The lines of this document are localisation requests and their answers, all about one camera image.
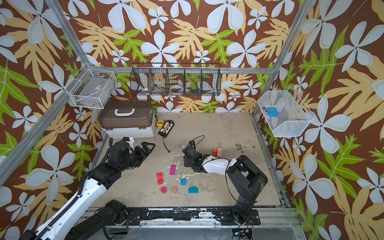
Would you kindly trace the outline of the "pink wood block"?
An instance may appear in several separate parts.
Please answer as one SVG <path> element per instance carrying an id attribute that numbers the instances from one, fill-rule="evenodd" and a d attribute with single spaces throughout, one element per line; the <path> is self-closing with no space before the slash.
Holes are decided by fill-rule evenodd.
<path id="1" fill-rule="evenodd" d="M 217 148 L 217 157 L 218 157 L 218 158 L 221 158 L 222 155 L 223 155 L 223 150 L 222 150 L 222 148 Z"/>

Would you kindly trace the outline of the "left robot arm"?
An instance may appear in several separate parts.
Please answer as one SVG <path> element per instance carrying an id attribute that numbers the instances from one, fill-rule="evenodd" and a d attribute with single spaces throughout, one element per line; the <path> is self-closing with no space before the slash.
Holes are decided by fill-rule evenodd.
<path id="1" fill-rule="evenodd" d="M 86 173 L 70 200 L 37 230 L 26 230 L 19 239 L 64 240 L 77 220 L 122 176 L 122 172 L 138 168 L 156 147 L 148 142 L 134 147 L 133 141 L 133 138 L 124 137 L 113 144 L 110 138 L 102 161 Z"/>

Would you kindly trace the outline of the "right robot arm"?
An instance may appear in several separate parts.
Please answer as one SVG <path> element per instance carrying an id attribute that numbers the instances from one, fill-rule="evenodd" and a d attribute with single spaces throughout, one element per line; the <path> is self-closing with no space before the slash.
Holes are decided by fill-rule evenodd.
<path id="1" fill-rule="evenodd" d="M 183 149 L 184 166 L 196 173 L 219 174 L 230 180 L 239 196 L 232 213 L 238 224 L 250 219 L 251 210 L 257 197 L 268 183 L 267 176 L 245 155 L 236 159 L 226 159 L 213 155 L 203 155 L 196 150 L 194 141 Z"/>

